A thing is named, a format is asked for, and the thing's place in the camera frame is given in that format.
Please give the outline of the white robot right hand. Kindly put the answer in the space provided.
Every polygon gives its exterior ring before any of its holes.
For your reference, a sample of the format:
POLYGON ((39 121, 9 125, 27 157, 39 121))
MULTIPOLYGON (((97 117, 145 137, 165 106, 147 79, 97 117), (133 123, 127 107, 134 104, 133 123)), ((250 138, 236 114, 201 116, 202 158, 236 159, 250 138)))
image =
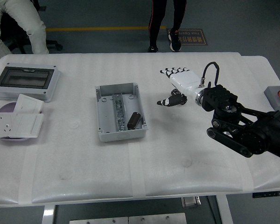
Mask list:
POLYGON ((193 71, 187 68, 165 68, 160 73, 166 75, 175 88, 170 97, 158 101, 157 105, 183 105, 188 99, 194 100, 198 106, 202 105, 204 88, 199 87, 201 79, 193 71))

